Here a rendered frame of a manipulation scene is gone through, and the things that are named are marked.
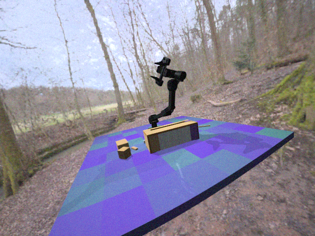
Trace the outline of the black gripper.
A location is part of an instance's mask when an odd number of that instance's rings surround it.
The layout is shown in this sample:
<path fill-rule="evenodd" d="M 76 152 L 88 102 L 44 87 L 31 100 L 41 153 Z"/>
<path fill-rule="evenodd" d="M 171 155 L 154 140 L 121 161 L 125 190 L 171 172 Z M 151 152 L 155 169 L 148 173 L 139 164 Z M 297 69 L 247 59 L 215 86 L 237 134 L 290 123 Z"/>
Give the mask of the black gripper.
<path fill-rule="evenodd" d="M 166 69 L 168 65 L 170 65 L 170 59 L 168 59 L 167 57 L 163 57 L 163 59 L 159 62 L 154 62 L 154 64 L 157 64 L 157 65 L 163 65 L 163 69 L 161 71 L 161 74 L 160 74 L 160 77 L 154 77 L 154 76 L 150 76 L 152 77 L 153 79 L 156 80 L 156 84 L 159 85 L 159 86 L 162 86 L 163 84 L 163 80 L 162 78 L 163 77 L 168 77 L 168 78 L 171 78 L 173 76 L 173 70 L 171 69 Z"/>

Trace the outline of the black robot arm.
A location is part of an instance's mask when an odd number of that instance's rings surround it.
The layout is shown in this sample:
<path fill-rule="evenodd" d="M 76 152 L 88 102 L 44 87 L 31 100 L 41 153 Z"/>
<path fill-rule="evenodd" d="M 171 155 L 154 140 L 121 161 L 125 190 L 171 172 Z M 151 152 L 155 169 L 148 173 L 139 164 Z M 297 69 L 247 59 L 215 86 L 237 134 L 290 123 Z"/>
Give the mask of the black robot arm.
<path fill-rule="evenodd" d="M 163 65 L 157 67 L 157 73 L 161 74 Z M 175 92 L 178 87 L 179 82 L 183 82 L 187 74 L 184 71 L 174 71 L 171 80 L 167 82 L 167 88 L 169 90 L 169 104 L 168 107 L 161 111 L 159 114 L 149 116 L 149 123 L 152 124 L 151 128 L 157 127 L 158 118 L 171 115 L 175 109 Z"/>

